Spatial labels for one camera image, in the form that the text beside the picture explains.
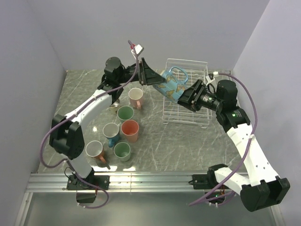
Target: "dish rack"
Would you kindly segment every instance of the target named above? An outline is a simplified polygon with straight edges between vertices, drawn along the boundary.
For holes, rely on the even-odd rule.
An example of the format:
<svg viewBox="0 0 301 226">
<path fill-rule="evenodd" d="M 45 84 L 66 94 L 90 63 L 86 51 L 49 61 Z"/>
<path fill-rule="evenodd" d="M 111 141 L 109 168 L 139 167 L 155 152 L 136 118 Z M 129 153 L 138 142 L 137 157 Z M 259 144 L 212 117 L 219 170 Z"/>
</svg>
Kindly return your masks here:
<svg viewBox="0 0 301 226">
<path fill-rule="evenodd" d="M 166 70 L 171 67 L 178 66 L 188 74 L 187 87 L 192 86 L 197 79 L 201 79 L 206 84 L 206 76 L 208 75 L 207 62 L 167 59 Z M 184 80 L 186 77 L 183 72 L 178 69 L 173 69 L 173 75 L 179 80 Z M 171 102 L 168 98 L 163 99 L 163 123 L 169 122 L 199 125 L 201 128 L 207 128 L 212 119 L 212 111 L 202 107 L 198 112 L 192 112 L 177 103 Z"/>
</svg>

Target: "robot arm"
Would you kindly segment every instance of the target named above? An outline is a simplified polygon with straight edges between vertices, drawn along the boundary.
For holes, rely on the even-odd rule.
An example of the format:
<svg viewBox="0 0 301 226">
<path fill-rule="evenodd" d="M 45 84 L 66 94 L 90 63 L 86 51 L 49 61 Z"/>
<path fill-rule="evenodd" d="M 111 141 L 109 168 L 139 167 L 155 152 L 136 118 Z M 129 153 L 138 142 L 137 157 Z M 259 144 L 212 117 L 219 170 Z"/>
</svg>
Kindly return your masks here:
<svg viewBox="0 0 301 226">
<path fill-rule="evenodd" d="M 68 158 L 74 170 L 87 182 L 95 184 L 94 171 L 86 161 L 83 154 L 84 139 L 82 130 L 102 110 L 108 108 L 121 95 L 123 89 L 106 94 L 96 99 L 101 93 L 119 87 L 121 83 L 129 80 L 135 65 L 125 68 L 117 57 L 111 57 L 106 62 L 106 68 L 101 85 L 95 93 L 76 110 L 65 116 L 56 115 L 52 127 L 64 119 L 74 115 L 78 109 L 91 99 L 95 99 L 87 108 L 75 118 L 54 130 L 50 135 L 50 145 Z M 165 82 L 159 74 L 148 67 L 144 58 L 139 63 L 138 73 L 132 81 L 139 81 L 141 85 L 153 85 Z M 207 92 L 205 84 L 197 80 L 186 89 L 178 100 L 178 104 L 196 112 L 201 107 L 209 108 L 216 112 L 216 118 L 224 131 L 235 144 L 241 157 L 245 154 L 252 126 L 245 111 L 237 106 L 236 84 L 229 80 L 218 82 L 216 93 Z M 256 138 L 252 135 L 249 153 L 244 161 L 249 178 L 235 173 L 224 184 L 241 196 L 244 206 L 249 211 L 255 211 L 271 205 L 279 204 L 290 188 L 286 178 L 280 179 L 279 175 L 267 161 Z M 224 164 L 212 166 L 208 170 L 208 181 L 211 187 L 218 185 L 229 176 L 232 171 Z"/>
</svg>

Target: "white wall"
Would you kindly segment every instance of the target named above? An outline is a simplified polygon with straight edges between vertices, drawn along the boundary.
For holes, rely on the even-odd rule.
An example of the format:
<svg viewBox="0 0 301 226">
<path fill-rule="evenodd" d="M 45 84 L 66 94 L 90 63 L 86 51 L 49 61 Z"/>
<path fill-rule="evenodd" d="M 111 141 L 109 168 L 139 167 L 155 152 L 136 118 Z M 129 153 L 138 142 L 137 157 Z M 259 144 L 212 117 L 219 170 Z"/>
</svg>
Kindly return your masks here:
<svg viewBox="0 0 301 226">
<path fill-rule="evenodd" d="M 0 224 L 13 225 L 65 71 L 25 0 L 0 2 Z"/>
<path fill-rule="evenodd" d="M 300 0 L 271 0 L 234 68 L 254 98 L 259 143 L 280 176 L 290 181 L 280 205 L 288 226 L 301 225 L 300 21 Z M 252 115 L 242 89 L 239 100 Z"/>
<path fill-rule="evenodd" d="M 167 58 L 233 69 L 269 0 L 28 0 L 65 69 L 94 69 L 111 56 L 150 67 Z"/>
</svg>

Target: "orange mug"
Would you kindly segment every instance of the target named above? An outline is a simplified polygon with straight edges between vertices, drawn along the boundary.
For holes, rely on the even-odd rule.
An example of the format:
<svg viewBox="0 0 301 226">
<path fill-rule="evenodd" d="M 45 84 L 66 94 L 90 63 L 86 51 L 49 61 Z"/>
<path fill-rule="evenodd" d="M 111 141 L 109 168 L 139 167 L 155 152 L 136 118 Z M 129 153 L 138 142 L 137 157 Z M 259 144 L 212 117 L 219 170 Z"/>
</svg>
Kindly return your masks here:
<svg viewBox="0 0 301 226">
<path fill-rule="evenodd" d="M 93 140 L 86 146 L 86 154 L 89 157 L 101 160 L 103 163 L 107 163 L 104 159 L 103 145 L 98 140 Z"/>
<path fill-rule="evenodd" d="M 130 143 L 135 143 L 138 140 L 139 125 L 134 120 L 126 120 L 121 125 L 121 131 Z"/>
</svg>

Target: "marble surface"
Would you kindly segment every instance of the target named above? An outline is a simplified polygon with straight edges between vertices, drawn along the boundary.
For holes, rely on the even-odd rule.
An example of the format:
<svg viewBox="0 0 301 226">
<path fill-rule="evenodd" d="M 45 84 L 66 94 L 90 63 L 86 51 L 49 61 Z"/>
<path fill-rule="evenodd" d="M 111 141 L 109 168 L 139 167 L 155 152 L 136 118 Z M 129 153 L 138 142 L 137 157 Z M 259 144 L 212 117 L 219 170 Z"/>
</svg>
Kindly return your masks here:
<svg viewBox="0 0 301 226">
<path fill-rule="evenodd" d="M 102 75 L 103 70 L 68 71 L 56 114 L 65 115 L 89 98 L 100 84 Z M 108 140 L 102 132 L 104 125 L 115 122 L 121 126 L 121 123 L 116 115 L 106 109 L 84 131 L 85 144 L 92 140 L 102 142 L 109 163 L 109 167 L 106 167 L 101 161 L 86 156 L 95 171 L 207 171 L 209 166 L 219 163 L 225 163 L 230 168 L 237 166 L 241 159 L 238 151 L 215 119 L 214 113 L 206 129 L 197 125 L 163 124 L 163 96 L 152 86 L 141 87 L 138 82 L 129 84 L 120 97 L 121 105 L 129 105 L 128 91 L 133 87 L 143 90 L 145 103 L 142 110 L 134 109 L 133 119 L 139 123 L 140 130 L 138 141 L 130 144 L 131 158 L 127 162 L 120 162 L 113 149 L 108 147 Z M 121 141 L 126 141 L 122 134 Z M 48 144 L 43 156 L 50 165 L 62 158 Z M 63 172 L 66 167 L 66 163 L 55 169 L 40 165 L 38 172 Z"/>
</svg>

